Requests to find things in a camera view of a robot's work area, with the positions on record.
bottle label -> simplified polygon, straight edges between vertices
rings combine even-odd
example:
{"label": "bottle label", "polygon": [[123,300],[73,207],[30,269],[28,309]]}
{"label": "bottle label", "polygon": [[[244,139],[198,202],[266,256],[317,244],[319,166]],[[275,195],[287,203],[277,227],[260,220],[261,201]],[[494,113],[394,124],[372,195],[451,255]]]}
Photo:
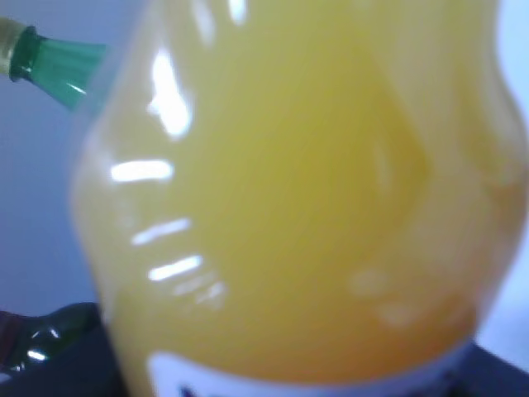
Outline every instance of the bottle label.
{"label": "bottle label", "polygon": [[148,361],[156,397],[441,397],[469,343],[405,374],[363,385],[295,385],[227,374],[168,352]]}

orange juice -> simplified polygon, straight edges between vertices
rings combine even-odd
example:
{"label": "orange juice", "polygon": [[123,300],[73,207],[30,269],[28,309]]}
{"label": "orange juice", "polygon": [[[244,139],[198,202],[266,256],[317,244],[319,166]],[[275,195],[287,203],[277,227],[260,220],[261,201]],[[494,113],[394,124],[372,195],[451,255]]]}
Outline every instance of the orange juice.
{"label": "orange juice", "polygon": [[149,2],[74,181],[134,395],[400,397],[455,366],[526,211],[496,6]]}

dark green glass bottle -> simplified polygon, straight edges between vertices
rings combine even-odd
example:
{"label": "dark green glass bottle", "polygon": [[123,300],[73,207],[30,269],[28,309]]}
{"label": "dark green glass bottle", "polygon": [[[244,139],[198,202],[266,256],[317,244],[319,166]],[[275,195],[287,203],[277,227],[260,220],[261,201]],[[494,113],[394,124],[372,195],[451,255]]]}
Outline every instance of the dark green glass bottle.
{"label": "dark green glass bottle", "polygon": [[0,312],[0,372],[41,365],[101,325],[96,304],[72,304],[42,317]]}
{"label": "dark green glass bottle", "polygon": [[0,72],[12,81],[27,80],[69,109],[74,109],[106,46],[51,40],[35,27],[0,18]]}

bottle cap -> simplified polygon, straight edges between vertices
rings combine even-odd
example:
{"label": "bottle cap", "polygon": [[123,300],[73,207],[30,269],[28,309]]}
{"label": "bottle cap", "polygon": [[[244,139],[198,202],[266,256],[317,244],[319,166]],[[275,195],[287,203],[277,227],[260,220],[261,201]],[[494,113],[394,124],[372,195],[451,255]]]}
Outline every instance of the bottle cap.
{"label": "bottle cap", "polygon": [[0,17],[0,73],[9,74],[15,47],[26,28],[21,23]]}

